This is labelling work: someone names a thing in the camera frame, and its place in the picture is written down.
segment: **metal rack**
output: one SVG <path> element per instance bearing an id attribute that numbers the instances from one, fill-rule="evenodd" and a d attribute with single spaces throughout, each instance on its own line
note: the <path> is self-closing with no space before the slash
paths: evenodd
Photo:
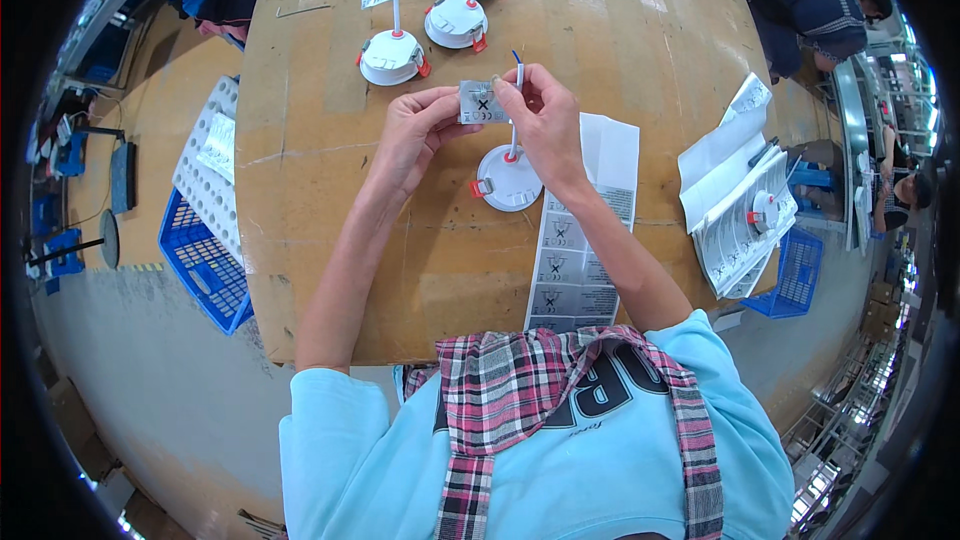
<path id="1" fill-rule="evenodd" d="M 809 537 L 829 519 L 878 438 L 896 384 L 899 335 L 871 343 L 860 336 L 832 379 L 780 437 L 794 472 L 791 534 Z"/>

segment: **instruction paper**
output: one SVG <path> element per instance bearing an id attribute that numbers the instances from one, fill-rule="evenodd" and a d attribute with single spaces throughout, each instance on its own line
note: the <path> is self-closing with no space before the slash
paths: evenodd
<path id="1" fill-rule="evenodd" d="M 213 115 L 210 134 L 197 154 L 197 161 L 234 184 L 234 131 L 236 123 L 223 113 Z"/>
<path id="2" fill-rule="evenodd" d="M 716 129 L 679 155 L 679 201 L 687 234 L 702 226 L 707 212 L 750 174 L 750 159 L 766 144 L 762 130 L 772 97 L 751 72 Z"/>
<path id="3" fill-rule="evenodd" d="M 580 114 L 583 167 L 590 184 L 633 232 L 641 128 L 602 114 Z M 550 190 L 543 200 L 524 330 L 557 334 L 614 323 L 620 298 L 576 217 Z"/>
<path id="4" fill-rule="evenodd" d="M 703 276 L 717 298 L 746 298 L 770 254 L 797 222 L 797 201 L 786 187 L 787 153 L 773 149 L 703 218 L 691 236 Z M 773 196 L 776 220 L 761 232 L 749 223 L 758 194 Z"/>

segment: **blue stool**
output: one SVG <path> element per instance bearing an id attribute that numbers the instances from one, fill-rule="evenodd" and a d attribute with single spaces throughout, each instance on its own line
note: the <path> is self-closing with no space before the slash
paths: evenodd
<path id="1" fill-rule="evenodd" d="M 33 219 L 33 234 L 46 236 L 52 234 L 58 224 L 57 198 L 59 194 L 47 194 L 33 200 L 30 214 Z"/>
<path id="2" fill-rule="evenodd" d="M 834 190 L 834 182 L 831 179 L 831 173 L 820 169 L 812 162 L 804 162 L 797 167 L 797 170 L 790 176 L 790 185 L 802 184 L 803 186 L 817 186 L 819 188 L 829 188 Z"/>
<path id="3" fill-rule="evenodd" d="M 70 135 L 70 143 L 67 144 L 70 152 L 67 153 L 65 161 L 56 163 L 56 170 L 58 172 L 67 177 L 75 177 L 82 175 L 87 170 L 87 166 L 84 164 L 81 155 L 81 151 L 84 148 L 84 140 L 86 139 L 87 134 L 83 132 L 74 132 Z"/>
<path id="4" fill-rule="evenodd" d="M 61 234 L 57 234 L 43 243 L 48 252 L 63 250 L 71 246 L 77 246 L 80 243 L 80 230 L 69 229 Z M 54 258 L 47 261 L 47 273 L 52 278 L 71 273 L 80 273 L 84 270 L 84 262 L 80 260 L 78 253 L 73 252 L 63 255 L 60 258 Z"/>

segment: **plaid shirt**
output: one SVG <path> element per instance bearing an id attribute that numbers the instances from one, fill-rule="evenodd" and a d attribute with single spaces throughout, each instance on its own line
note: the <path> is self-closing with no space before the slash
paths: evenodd
<path id="1" fill-rule="evenodd" d="M 437 342 L 438 365 L 404 368 L 404 398 L 439 369 L 440 397 L 450 432 L 450 462 L 434 537 L 484 537 L 494 455 L 533 436 L 587 374 L 603 341 L 642 351 L 670 387 L 677 421 L 686 538 L 720 538 L 723 488 L 714 431 L 693 373 L 628 326 L 554 333 L 487 331 Z"/>

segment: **woman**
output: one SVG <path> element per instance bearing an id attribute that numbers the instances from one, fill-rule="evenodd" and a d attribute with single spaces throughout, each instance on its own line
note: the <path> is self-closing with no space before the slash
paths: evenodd
<path id="1" fill-rule="evenodd" d="M 875 163 L 873 178 L 873 229 L 888 232 L 906 224 L 913 210 L 930 206 L 933 188 L 926 175 L 909 166 L 908 157 L 896 142 L 897 133 L 889 126 L 883 128 L 884 159 Z M 819 187 L 798 186 L 800 198 L 807 198 L 820 207 L 823 215 L 834 222 L 843 222 L 845 216 L 843 152 L 840 145 L 829 139 L 816 139 L 787 148 L 791 159 L 802 156 L 803 161 L 821 163 L 830 170 L 835 191 Z"/>
<path id="2" fill-rule="evenodd" d="M 867 46 L 864 22 L 893 12 L 891 0 L 747 0 L 770 67 L 770 78 L 789 78 L 803 65 L 800 46 L 813 49 L 817 69 L 838 63 Z"/>
<path id="3" fill-rule="evenodd" d="M 933 198 L 930 180 L 908 167 L 896 138 L 892 128 L 883 128 L 886 156 L 877 164 L 873 178 L 873 229 L 881 233 L 905 225 L 911 211 L 927 209 Z"/>
<path id="4" fill-rule="evenodd" d="M 297 329 L 279 425 L 290 537 L 783 537 L 793 476 L 776 430 L 704 312 L 588 181 L 576 97 L 525 71 L 523 93 L 515 69 L 495 76 L 496 97 L 636 329 L 441 340 L 439 370 L 407 379 L 390 425 L 380 388 L 348 377 L 367 295 L 434 153 L 481 127 L 456 123 L 456 88 L 396 99 Z"/>

